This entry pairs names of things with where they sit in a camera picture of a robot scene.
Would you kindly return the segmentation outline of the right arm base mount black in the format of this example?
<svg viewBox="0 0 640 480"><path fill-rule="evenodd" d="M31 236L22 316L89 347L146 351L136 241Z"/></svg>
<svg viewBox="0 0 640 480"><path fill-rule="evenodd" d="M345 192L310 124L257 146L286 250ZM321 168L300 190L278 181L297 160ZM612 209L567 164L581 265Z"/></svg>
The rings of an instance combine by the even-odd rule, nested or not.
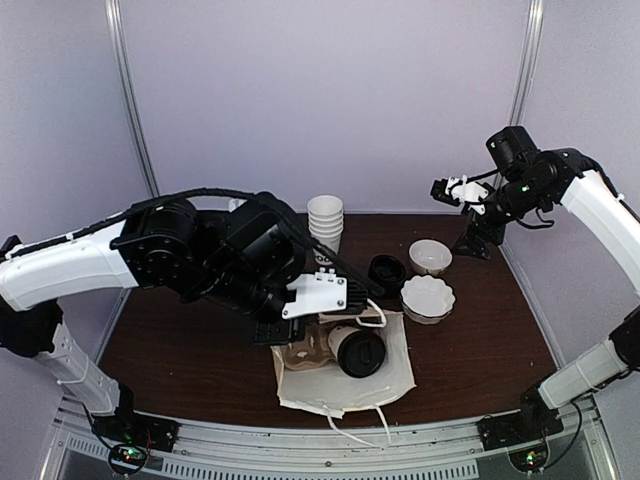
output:
<svg viewBox="0 0 640 480"><path fill-rule="evenodd" d="M488 415L476 427L485 451L542 441L564 430L557 409L550 409L538 395L523 396L514 413Z"/></svg>

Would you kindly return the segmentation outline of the single white paper cup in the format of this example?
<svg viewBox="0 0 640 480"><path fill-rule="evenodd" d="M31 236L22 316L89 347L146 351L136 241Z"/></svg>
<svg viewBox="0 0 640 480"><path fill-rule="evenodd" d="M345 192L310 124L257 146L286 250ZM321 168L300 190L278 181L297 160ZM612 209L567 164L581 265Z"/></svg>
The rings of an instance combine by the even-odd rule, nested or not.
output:
<svg viewBox="0 0 640 480"><path fill-rule="evenodd" d="M327 342L335 360L339 359L339 349L341 345L351 336L357 335L360 332L360 329L348 325L338 325L329 332Z"/></svg>

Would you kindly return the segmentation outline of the brown cardboard cup carrier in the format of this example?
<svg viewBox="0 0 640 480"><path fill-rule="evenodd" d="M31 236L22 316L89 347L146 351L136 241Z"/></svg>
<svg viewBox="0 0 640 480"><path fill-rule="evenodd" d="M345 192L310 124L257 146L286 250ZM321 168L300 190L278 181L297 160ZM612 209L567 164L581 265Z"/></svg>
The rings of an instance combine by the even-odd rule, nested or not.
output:
<svg viewBox="0 0 640 480"><path fill-rule="evenodd" d="M309 328L302 341L280 348L284 367L291 371L321 368L333 359L327 333L320 328Z"/></svg>

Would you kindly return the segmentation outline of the stack of white paper cups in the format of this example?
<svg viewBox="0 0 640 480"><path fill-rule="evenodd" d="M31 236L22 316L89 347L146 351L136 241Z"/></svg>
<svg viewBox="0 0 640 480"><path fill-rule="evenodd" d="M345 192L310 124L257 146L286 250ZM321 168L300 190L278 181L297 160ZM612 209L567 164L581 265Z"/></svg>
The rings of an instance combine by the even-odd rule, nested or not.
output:
<svg viewBox="0 0 640 480"><path fill-rule="evenodd" d="M320 244L337 254L344 230L343 201L333 195L319 195L307 203L310 234Z"/></svg>

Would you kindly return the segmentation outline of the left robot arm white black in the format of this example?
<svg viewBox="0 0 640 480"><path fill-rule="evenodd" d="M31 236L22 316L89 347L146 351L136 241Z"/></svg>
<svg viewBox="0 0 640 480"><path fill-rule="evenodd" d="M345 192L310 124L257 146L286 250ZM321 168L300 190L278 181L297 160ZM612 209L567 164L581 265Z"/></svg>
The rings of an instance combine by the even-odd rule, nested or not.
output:
<svg viewBox="0 0 640 480"><path fill-rule="evenodd" d="M78 346L59 299L165 287L185 303L207 299L259 322L296 325L321 306L296 224L268 195L229 212L180 198L136 205L39 244L11 237L1 250L1 344L46 366L121 443L133 444L144 424L132 413L132 392Z"/></svg>

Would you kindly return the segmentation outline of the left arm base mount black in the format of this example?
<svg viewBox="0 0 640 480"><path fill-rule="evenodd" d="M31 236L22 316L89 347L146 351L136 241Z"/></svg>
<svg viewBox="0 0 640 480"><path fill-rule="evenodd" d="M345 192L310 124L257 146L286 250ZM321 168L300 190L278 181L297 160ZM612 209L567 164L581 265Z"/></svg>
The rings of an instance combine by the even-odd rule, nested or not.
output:
<svg viewBox="0 0 640 480"><path fill-rule="evenodd" d="M93 415L92 420L94 431L103 438L161 452L173 451L179 432L174 420L137 413L131 394L120 394L112 414Z"/></svg>

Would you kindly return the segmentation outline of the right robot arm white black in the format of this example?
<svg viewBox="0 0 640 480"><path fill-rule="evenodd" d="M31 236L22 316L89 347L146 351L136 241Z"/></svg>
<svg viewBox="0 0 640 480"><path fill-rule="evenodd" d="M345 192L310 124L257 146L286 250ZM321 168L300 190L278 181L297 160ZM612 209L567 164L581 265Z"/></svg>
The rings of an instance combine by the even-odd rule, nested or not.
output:
<svg viewBox="0 0 640 480"><path fill-rule="evenodd" d="M444 202L469 214L455 252L485 259L489 245L503 242L508 223L559 205L587 227L631 285L639 285L639 220L598 162L575 149L490 149L504 185L493 189L478 176L443 182ZM550 411L638 368L639 312L633 310L606 339L524 394L528 407L514 417L513 433L535 440L550 426Z"/></svg>

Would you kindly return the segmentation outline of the black lid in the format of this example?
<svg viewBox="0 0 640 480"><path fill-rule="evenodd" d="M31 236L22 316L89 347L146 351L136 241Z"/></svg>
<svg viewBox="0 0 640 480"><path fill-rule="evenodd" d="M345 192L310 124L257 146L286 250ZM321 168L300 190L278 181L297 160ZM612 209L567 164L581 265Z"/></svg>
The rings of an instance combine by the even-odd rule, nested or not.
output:
<svg viewBox="0 0 640 480"><path fill-rule="evenodd" d="M353 378L366 378L375 374L386 358L386 345L376 333L358 330L341 341L337 362L341 370Z"/></svg>

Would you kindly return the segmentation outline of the brown paper takeout bag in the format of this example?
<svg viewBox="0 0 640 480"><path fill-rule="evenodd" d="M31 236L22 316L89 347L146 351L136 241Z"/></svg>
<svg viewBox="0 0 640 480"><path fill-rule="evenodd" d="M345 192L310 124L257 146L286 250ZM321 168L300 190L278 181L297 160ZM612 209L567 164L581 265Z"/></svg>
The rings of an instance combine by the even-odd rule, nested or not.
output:
<svg viewBox="0 0 640 480"><path fill-rule="evenodd" d="M327 315L310 328L327 333L338 325L348 325L379 335L386 345L386 358L382 367L366 378L353 378L345 374L334 358L321 368L291 371L284 367L280 348L272 348L277 380L277 395L282 407L308 411L327 419L336 433L370 447L372 444L346 431L335 421L348 412L372 410L391 442L389 426L381 408L402 398L416 387L406 341L404 318L400 312L386 311L372 303L360 316Z"/></svg>

